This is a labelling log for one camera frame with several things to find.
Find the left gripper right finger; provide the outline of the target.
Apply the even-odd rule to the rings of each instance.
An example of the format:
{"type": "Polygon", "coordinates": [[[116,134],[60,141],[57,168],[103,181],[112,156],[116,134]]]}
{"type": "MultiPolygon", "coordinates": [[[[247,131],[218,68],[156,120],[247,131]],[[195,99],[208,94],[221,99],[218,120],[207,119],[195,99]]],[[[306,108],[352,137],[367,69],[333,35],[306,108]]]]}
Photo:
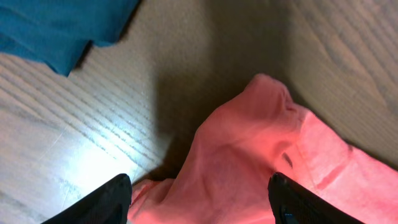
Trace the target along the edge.
{"type": "Polygon", "coordinates": [[[281,172],[272,175],[267,189],[276,224],[361,223],[281,172]]]}

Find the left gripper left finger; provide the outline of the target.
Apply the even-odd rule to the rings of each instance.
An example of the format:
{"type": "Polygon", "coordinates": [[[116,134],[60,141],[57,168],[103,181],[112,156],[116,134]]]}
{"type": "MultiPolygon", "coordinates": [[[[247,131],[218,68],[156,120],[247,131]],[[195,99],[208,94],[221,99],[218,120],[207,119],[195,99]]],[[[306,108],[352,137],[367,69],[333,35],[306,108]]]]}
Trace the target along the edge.
{"type": "Polygon", "coordinates": [[[131,196],[129,176],[118,174],[43,224],[126,224],[131,196]]]}

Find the red t-shirt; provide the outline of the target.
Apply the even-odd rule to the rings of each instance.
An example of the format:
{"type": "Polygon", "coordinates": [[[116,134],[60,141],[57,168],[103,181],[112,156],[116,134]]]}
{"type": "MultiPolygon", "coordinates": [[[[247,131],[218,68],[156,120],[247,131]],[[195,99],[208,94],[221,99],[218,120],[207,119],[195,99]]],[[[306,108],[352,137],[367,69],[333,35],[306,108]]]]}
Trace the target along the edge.
{"type": "Polygon", "coordinates": [[[364,223],[397,222],[397,172],[344,142],[281,82],[256,75],[196,131],[175,179],[132,191],[133,223],[274,223],[281,172],[364,223]]]}

